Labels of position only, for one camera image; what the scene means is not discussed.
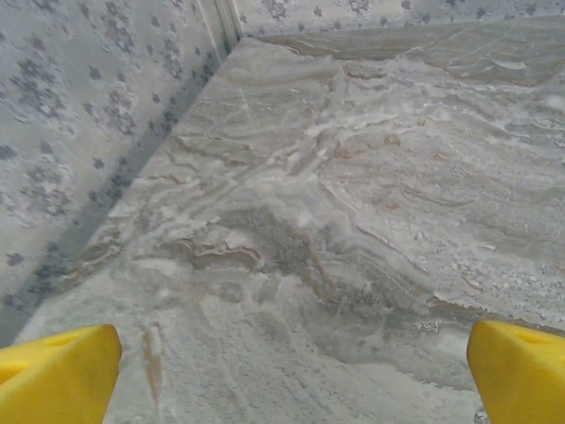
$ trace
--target yellow object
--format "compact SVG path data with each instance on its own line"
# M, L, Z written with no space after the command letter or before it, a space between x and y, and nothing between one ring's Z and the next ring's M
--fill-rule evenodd
M565 423L565 338L477 322L467 360L491 424Z
M111 325L0 350L0 423L101 424L121 356Z

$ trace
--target marble veining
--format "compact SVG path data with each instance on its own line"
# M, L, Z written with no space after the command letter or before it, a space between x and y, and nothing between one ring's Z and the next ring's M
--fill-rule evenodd
M242 40L19 339L114 322L108 422L479 422L473 320L565 330L562 40Z

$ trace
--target floral wallpaper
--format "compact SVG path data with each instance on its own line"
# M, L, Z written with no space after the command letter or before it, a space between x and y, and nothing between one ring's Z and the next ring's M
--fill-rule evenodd
M233 0L243 35L555 15L565 0Z
M208 0L0 3L4 309L53 291L234 40Z

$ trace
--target marble tile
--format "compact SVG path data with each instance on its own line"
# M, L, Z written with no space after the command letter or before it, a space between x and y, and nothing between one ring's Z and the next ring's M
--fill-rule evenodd
M115 323L108 422L479 420L473 321L565 330L564 39L241 41L19 340Z

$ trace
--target marble floor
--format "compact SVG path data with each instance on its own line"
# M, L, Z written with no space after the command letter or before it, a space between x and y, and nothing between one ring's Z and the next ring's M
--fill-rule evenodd
M108 423L486 422L474 320L565 330L563 40L241 41L19 340L114 323Z

